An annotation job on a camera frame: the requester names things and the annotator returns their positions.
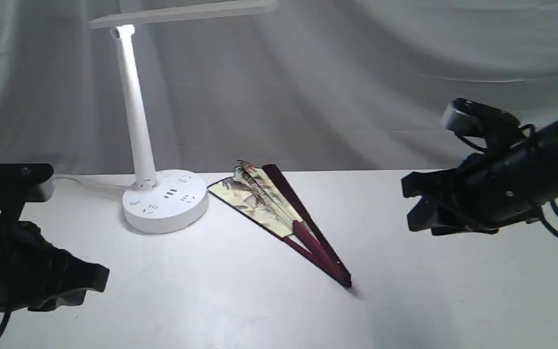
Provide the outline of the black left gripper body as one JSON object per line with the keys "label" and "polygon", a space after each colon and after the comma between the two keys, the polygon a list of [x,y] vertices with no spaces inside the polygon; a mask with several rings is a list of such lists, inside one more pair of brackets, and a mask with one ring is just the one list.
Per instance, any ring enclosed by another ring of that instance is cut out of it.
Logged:
{"label": "black left gripper body", "polygon": [[32,222],[24,221],[0,238],[0,312],[28,309],[60,289],[71,253],[49,243]]}

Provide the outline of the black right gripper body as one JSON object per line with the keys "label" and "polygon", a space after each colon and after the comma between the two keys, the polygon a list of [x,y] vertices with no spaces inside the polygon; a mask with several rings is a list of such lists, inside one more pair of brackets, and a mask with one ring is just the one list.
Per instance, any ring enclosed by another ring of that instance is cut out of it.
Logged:
{"label": "black right gripper body", "polygon": [[446,175],[446,233],[494,234],[535,221],[558,198],[558,131],[540,131],[504,152],[473,154]]}

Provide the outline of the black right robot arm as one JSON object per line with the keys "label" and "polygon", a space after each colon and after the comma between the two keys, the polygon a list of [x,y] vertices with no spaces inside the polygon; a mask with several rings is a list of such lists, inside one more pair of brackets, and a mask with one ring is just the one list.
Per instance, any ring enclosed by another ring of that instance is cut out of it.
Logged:
{"label": "black right robot arm", "polygon": [[538,220],[541,207],[558,199],[558,119],[537,129],[503,109],[456,98],[441,121],[464,143],[478,138],[485,146],[456,168],[401,179],[404,197],[420,197],[407,214],[410,231],[495,234]]}

